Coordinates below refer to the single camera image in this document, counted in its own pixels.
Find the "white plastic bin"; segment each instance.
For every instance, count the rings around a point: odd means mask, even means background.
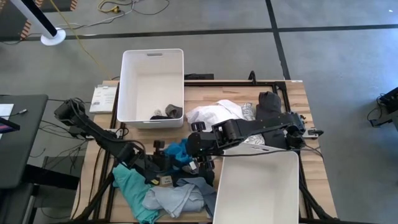
[[[226,155],[280,150],[242,143]],[[213,223],[297,224],[299,158],[295,152],[224,157]]]
[[[177,128],[176,119],[150,120],[155,110],[184,107],[184,61],[181,49],[128,50],[120,74],[118,120],[136,128]]]

